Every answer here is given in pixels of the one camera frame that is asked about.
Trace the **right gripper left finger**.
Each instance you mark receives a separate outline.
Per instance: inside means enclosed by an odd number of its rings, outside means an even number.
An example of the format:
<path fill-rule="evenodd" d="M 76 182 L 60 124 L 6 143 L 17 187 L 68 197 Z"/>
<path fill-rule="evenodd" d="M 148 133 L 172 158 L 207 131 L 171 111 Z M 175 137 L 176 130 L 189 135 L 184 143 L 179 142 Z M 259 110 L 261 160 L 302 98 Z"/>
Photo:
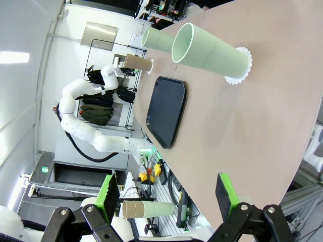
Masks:
<path fill-rule="evenodd" d="M 112 219 L 120 197 L 116 175 L 107 175 L 94 203 L 76 211 L 55 209 L 46 226 L 44 241 L 81 241 L 90 235 L 95 241 L 120 241 Z"/>

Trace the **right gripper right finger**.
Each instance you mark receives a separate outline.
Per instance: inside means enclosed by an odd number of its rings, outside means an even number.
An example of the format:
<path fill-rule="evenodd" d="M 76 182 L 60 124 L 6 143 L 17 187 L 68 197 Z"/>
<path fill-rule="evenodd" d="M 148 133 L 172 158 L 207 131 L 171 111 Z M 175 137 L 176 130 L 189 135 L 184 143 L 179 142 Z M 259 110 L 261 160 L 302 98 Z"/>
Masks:
<path fill-rule="evenodd" d="M 241 202 L 227 173 L 219 173 L 215 190 L 223 223 L 212 241 L 239 241 L 252 235 L 255 241 L 292 241 L 293 236 L 282 208 L 270 204 L 263 209 Z"/>

